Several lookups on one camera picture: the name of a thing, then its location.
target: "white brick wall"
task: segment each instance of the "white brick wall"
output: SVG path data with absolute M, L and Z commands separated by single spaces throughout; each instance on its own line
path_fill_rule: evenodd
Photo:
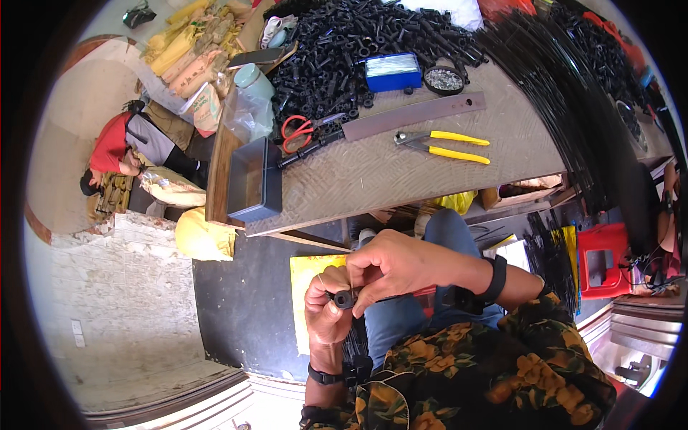
M 29 271 L 49 270 L 50 285 L 32 294 L 52 302 L 39 319 L 85 411 L 158 400 L 230 371 L 205 361 L 191 259 L 176 248 L 175 225 L 116 214 L 104 235 L 53 235 L 51 261 L 27 254 Z M 85 347 L 76 346 L 72 320 L 81 322 Z

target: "shoe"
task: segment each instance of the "shoe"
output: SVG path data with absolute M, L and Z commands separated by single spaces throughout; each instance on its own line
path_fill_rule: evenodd
M 364 228 L 358 234 L 358 247 L 360 248 L 361 246 L 364 246 L 365 244 L 370 242 L 376 235 L 377 233 L 375 233 L 375 230 L 373 230 L 372 228 Z
M 425 226 L 430 221 L 430 215 L 424 214 L 416 218 L 416 223 L 413 225 L 413 236 L 416 239 L 422 239 L 425 236 Z

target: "blue jeans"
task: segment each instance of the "blue jeans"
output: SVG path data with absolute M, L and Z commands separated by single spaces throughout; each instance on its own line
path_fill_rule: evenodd
M 364 240 L 364 246 L 372 240 Z M 456 211 L 442 209 L 430 218 L 425 228 L 425 240 L 444 246 L 456 252 L 480 258 L 466 222 Z M 438 286 L 435 291 L 434 313 L 428 319 L 415 297 L 407 294 L 397 299 L 374 303 L 365 310 L 365 326 L 368 333 L 368 351 L 373 359 L 373 369 L 382 366 L 385 354 L 399 339 L 417 334 L 432 327 L 443 329 L 456 323 L 481 323 L 497 328 L 497 321 L 503 317 L 497 305 L 490 305 L 482 315 L 473 315 L 453 306 L 442 305 L 442 298 L 449 287 Z

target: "electrical outlet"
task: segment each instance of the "electrical outlet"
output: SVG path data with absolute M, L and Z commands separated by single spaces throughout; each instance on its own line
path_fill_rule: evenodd
M 86 348 L 86 340 L 84 339 L 83 334 L 75 334 L 74 340 L 76 341 L 77 348 Z
M 81 321 L 79 321 L 78 319 L 72 320 L 72 333 L 84 334 L 83 331 L 81 331 Z

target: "blue box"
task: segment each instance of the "blue box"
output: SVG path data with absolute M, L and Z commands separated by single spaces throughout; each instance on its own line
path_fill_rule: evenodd
M 382 61 L 385 61 L 385 59 L 387 58 L 394 58 L 397 56 L 407 55 L 413 56 L 413 62 L 416 65 L 415 71 L 385 74 L 382 76 L 368 76 L 368 61 L 380 59 L 382 59 Z M 366 58 L 365 80 L 368 82 L 368 87 L 370 88 L 370 91 L 374 93 L 379 93 L 384 91 L 394 91 L 395 89 L 404 89 L 406 87 L 420 88 L 420 86 L 422 85 L 422 74 L 420 71 L 420 66 L 418 65 L 418 59 L 416 58 L 416 55 L 413 52 L 402 52 L 400 54 Z

